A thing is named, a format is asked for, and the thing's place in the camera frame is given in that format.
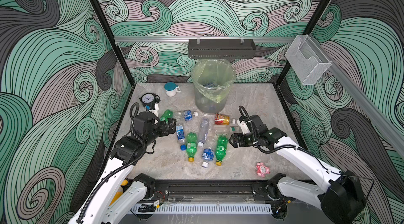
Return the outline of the red yellow tea bottle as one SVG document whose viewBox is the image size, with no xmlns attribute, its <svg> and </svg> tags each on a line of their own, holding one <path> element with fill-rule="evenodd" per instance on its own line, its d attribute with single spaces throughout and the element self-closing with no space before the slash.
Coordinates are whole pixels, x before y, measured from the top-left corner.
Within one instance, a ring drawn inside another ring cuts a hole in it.
<svg viewBox="0 0 404 224">
<path fill-rule="evenodd" d="M 215 125 L 236 125 L 237 120 L 233 117 L 224 114 L 216 114 L 214 119 Z"/>
</svg>

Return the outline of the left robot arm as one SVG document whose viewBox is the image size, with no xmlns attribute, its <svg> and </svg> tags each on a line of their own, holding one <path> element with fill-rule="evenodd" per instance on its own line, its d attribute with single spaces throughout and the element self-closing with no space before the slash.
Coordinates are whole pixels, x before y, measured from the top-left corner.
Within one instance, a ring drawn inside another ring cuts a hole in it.
<svg viewBox="0 0 404 224">
<path fill-rule="evenodd" d="M 122 182 L 148 153 L 148 146 L 175 133 L 177 120 L 139 108 L 139 103 L 131 106 L 128 134 L 116 141 L 100 179 L 70 224 L 117 224 L 139 201 L 153 197 L 155 180 L 146 174 L 135 178 L 128 189 L 122 188 Z"/>
</svg>

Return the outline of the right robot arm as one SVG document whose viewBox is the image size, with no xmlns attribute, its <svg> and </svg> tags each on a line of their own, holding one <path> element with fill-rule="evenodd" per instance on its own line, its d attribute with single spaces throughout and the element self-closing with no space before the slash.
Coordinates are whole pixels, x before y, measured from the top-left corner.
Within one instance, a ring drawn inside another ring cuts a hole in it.
<svg viewBox="0 0 404 224">
<path fill-rule="evenodd" d="M 243 106 L 239 112 L 237 124 L 242 131 L 230 137 L 233 147 L 255 147 L 264 154 L 278 154 L 313 181 L 309 184 L 277 174 L 268 182 L 271 198 L 303 201 L 320 209 L 335 224 L 350 224 L 365 209 L 363 177 L 321 161 L 279 128 L 268 129 L 258 115 L 249 115 Z"/>
</svg>

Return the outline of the clear bottle green neck band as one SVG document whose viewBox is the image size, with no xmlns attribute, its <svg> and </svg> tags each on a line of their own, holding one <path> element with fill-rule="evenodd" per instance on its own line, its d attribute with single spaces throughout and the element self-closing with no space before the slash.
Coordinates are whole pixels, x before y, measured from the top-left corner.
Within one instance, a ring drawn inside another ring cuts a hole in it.
<svg viewBox="0 0 404 224">
<path fill-rule="evenodd" d="M 229 125 L 214 125 L 216 134 L 233 134 L 238 133 L 238 127 Z"/>
</svg>

